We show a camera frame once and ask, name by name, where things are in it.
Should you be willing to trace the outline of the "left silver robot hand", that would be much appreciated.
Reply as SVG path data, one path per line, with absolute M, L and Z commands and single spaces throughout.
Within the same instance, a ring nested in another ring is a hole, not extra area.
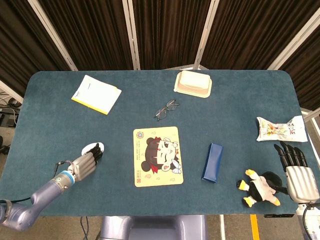
M 81 156 L 75 159 L 67 169 L 71 171 L 76 182 L 84 180 L 95 171 L 104 149 L 102 142 L 90 143 L 82 149 Z

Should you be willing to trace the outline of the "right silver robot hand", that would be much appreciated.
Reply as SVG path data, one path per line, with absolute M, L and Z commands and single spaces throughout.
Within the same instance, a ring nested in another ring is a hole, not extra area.
M 286 177 L 286 192 L 297 204 L 314 204 L 320 199 L 315 174 L 298 147 L 284 141 L 273 145 Z

